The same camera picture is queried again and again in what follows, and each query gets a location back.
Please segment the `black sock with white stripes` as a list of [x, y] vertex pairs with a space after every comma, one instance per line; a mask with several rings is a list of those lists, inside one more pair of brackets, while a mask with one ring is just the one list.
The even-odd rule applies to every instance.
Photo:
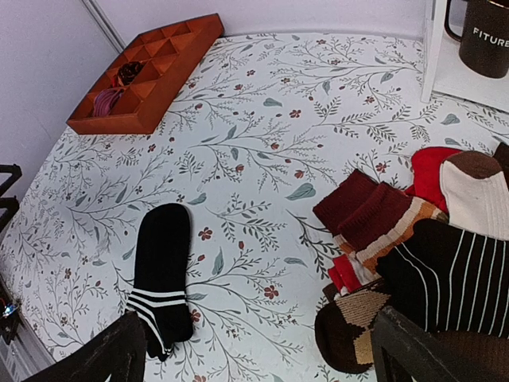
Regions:
[[166, 361], [189, 340], [193, 323], [186, 298], [191, 222], [180, 204], [149, 211], [138, 230], [134, 285], [126, 308], [141, 320], [151, 358]]

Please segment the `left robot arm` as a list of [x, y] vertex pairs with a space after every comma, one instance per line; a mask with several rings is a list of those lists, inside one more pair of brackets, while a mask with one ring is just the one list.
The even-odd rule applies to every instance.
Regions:
[[7, 175], [7, 179], [1, 183], [1, 339], [9, 345], [17, 335], [21, 319], [17, 311], [19, 302], [7, 286], [11, 271], [7, 267], [10, 253], [4, 243], [8, 237], [4, 231], [10, 226], [20, 204], [15, 196], [6, 197], [5, 193], [22, 176], [21, 167], [16, 164], [1, 164], [1, 175]]

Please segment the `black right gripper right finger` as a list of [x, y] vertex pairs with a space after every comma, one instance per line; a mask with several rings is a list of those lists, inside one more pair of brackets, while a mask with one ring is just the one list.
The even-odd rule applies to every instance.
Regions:
[[473, 368], [390, 306], [371, 333], [378, 381], [469, 381]]

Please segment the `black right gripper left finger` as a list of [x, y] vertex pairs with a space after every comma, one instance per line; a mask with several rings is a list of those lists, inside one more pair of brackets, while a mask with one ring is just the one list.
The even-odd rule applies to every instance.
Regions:
[[125, 313], [86, 345], [28, 381], [142, 381], [146, 339], [135, 312]]

